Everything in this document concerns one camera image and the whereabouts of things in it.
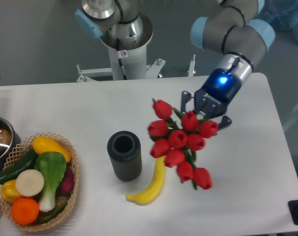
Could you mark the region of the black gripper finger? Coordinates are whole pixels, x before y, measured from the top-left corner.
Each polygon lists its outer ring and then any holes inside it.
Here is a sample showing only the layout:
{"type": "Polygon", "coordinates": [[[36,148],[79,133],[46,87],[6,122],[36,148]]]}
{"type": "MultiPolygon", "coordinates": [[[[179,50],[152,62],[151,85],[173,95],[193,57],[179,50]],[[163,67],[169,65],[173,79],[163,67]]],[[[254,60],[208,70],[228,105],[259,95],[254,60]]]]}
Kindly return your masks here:
{"type": "Polygon", "coordinates": [[[232,119],[227,115],[222,115],[215,122],[218,124],[218,131],[228,128],[232,124],[232,119]]]}
{"type": "Polygon", "coordinates": [[[181,106],[180,111],[181,113],[186,113],[186,106],[187,104],[194,99],[194,93],[188,92],[186,90],[182,91],[181,93],[181,106]]]}

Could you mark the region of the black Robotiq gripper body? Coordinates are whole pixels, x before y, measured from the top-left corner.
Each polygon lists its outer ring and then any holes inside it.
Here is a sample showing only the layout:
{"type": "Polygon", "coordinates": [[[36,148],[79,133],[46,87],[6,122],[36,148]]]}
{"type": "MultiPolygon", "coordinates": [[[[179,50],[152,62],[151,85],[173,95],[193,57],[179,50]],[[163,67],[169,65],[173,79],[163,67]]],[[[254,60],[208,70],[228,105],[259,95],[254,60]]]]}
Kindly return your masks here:
{"type": "Polygon", "coordinates": [[[238,77],[224,69],[215,69],[203,86],[194,93],[193,112],[202,114],[205,119],[224,115],[241,86],[238,77]]]}

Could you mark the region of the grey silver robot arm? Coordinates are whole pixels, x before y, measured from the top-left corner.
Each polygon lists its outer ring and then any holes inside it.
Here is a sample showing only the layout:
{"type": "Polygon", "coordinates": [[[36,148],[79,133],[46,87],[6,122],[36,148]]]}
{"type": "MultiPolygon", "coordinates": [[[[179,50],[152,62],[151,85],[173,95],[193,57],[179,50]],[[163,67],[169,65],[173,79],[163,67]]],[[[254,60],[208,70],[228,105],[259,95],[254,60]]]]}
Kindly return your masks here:
{"type": "MultiPolygon", "coordinates": [[[[192,100],[194,113],[205,119],[221,117],[219,129],[231,124],[226,116],[235,97],[255,66],[267,53],[273,28],[257,19],[262,0],[220,0],[222,10],[213,18],[200,17],[190,30],[196,47],[222,53],[206,82],[194,93],[182,92],[181,111],[192,100]]],[[[153,36],[151,21],[139,11],[136,0],[84,0],[75,19],[90,37],[108,48],[114,80],[154,78],[157,64],[147,67],[147,44],[153,36]]]]}

